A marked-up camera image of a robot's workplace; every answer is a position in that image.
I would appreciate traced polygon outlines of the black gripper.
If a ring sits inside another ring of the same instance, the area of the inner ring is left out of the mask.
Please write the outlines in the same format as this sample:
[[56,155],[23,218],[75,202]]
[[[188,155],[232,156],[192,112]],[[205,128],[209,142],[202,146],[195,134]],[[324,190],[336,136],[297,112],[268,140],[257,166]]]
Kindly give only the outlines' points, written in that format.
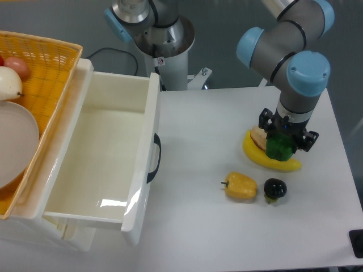
[[259,115],[258,127],[267,134],[271,133],[272,139],[283,138],[283,135],[289,137],[294,142],[295,154],[297,150],[309,152],[319,137],[319,133],[306,130],[308,121],[308,118],[301,121],[299,114],[290,116],[279,113],[278,110],[273,115],[269,109],[264,108]]

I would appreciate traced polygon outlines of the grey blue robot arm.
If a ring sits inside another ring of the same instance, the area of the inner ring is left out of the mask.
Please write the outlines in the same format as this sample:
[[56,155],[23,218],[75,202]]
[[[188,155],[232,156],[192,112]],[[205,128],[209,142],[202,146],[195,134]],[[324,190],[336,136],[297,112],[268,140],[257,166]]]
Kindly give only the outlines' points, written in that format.
[[288,160],[297,150],[308,152],[319,134],[306,125],[326,89],[329,61],[307,47],[333,25],[335,13],[328,1],[263,1],[276,18],[269,31],[250,28],[240,38],[236,54],[280,90],[275,112],[264,109],[259,128],[267,134],[266,155]]

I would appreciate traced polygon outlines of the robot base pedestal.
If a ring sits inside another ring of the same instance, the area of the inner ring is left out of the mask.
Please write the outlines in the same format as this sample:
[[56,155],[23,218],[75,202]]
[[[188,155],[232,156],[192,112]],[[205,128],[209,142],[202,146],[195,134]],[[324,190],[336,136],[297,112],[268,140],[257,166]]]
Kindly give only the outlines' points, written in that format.
[[177,1],[113,1],[104,17],[119,40],[133,42],[143,54],[147,73],[158,74],[162,91],[205,89],[212,70],[188,73],[195,29]]

